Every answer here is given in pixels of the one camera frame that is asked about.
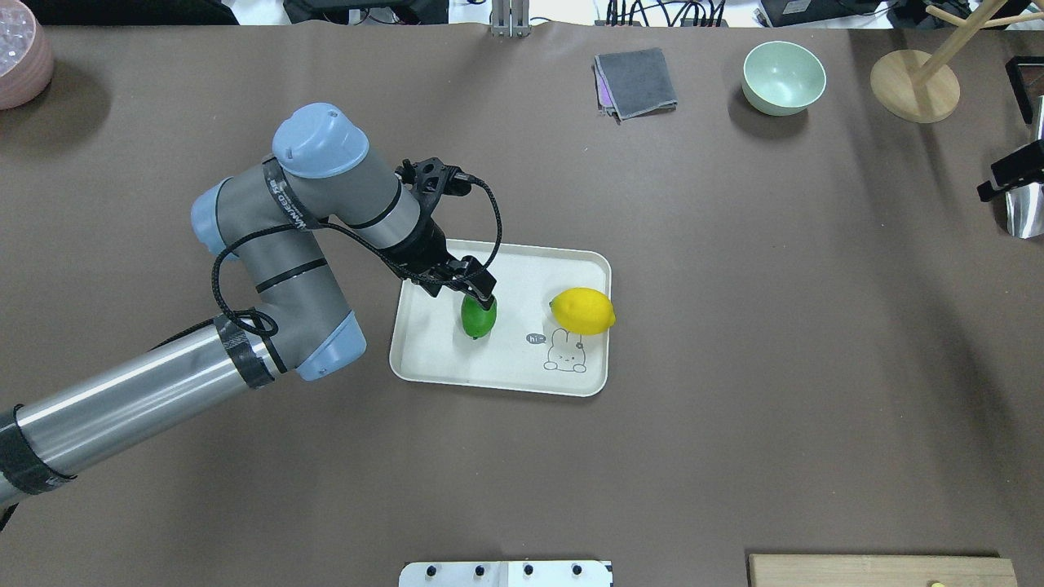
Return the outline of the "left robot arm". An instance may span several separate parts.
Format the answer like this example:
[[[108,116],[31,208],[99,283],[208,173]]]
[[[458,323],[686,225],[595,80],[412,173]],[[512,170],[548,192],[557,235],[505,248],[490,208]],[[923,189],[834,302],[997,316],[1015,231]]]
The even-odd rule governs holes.
[[[26,499],[242,391],[289,371],[314,382],[358,360],[367,342],[319,231],[358,242],[430,296],[450,289],[493,311],[491,263],[451,255],[433,217],[441,197],[475,187],[493,207],[500,245],[501,213],[483,179],[437,157],[394,168],[339,108],[299,108],[258,165],[192,206],[193,231],[214,256],[219,314],[104,374],[2,412],[2,522]]]

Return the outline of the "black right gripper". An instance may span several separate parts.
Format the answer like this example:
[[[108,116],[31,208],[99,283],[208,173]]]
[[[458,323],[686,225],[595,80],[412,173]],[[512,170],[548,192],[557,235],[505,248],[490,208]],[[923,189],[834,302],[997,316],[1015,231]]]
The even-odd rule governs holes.
[[[1036,140],[1011,152],[989,167],[991,174],[977,187],[982,203],[1003,196],[1010,190],[1043,182],[1043,141]]]

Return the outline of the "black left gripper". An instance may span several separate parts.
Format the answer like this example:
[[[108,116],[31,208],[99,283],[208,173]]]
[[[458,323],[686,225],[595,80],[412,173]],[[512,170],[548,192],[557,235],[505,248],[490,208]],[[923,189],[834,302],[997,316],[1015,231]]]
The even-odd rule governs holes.
[[[421,162],[403,160],[396,174],[409,188],[410,199],[420,205],[420,216],[413,231],[398,245],[382,250],[392,271],[402,279],[410,279],[430,296],[441,289],[465,294],[481,311],[491,311],[496,302],[497,280],[489,267],[498,254],[498,241],[493,242],[484,263],[473,256],[456,258],[447,249],[447,239],[433,212],[442,196],[466,196],[474,186],[485,190],[498,219],[498,201],[491,186],[455,165],[447,165],[438,157]]]

